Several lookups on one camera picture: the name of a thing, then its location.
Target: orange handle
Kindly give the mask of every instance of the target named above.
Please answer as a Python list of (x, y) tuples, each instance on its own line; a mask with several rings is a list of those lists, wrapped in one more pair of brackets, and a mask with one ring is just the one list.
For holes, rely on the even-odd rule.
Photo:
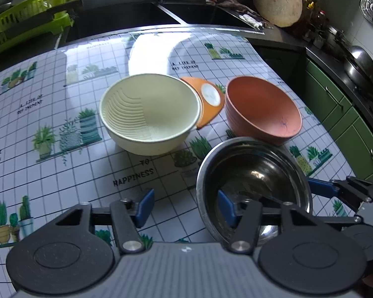
[(199, 130), (220, 113), (225, 104), (224, 94), (216, 85), (202, 78), (181, 77), (181, 80), (198, 93), (202, 102), (202, 113), (196, 124), (196, 128)]

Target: sink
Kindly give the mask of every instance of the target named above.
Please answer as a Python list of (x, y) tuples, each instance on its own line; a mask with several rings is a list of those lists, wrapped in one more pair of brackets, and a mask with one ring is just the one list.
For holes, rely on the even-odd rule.
[(66, 41), (127, 28), (173, 24), (179, 23), (152, 3), (115, 4), (79, 11)]
[(244, 21), (212, 5), (183, 3), (165, 3), (162, 5), (189, 24), (251, 28)]

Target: green dish rack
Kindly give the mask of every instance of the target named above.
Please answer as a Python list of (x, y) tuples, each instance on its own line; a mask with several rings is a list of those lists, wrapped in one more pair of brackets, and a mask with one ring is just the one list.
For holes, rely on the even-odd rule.
[(65, 27), (72, 26), (74, 21), (66, 11), (57, 12), (52, 21), (29, 29), (19, 35), (14, 33), (14, 27), (27, 19), (30, 19), (50, 8), (60, 6), (70, 0), (26, 0), (0, 14), (0, 53), (23, 42), (44, 33), (60, 34)]

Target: gray gripper base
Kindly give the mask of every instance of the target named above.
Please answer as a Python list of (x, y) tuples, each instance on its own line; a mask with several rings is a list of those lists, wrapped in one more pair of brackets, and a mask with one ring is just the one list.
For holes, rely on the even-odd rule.
[[(31, 298), (25, 292), (16, 298)], [(302, 297), (272, 284), (252, 258), (227, 252), (219, 243), (154, 243), (124, 256), (99, 285), (73, 298), (289, 298)], [(339, 297), (358, 298), (354, 292)]]

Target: pink bowl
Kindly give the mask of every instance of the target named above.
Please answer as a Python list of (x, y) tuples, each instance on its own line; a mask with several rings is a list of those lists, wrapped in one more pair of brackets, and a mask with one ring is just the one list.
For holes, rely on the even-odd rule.
[(280, 88), (251, 76), (239, 76), (227, 86), (225, 113), (232, 131), (282, 145), (302, 127), (300, 111)]

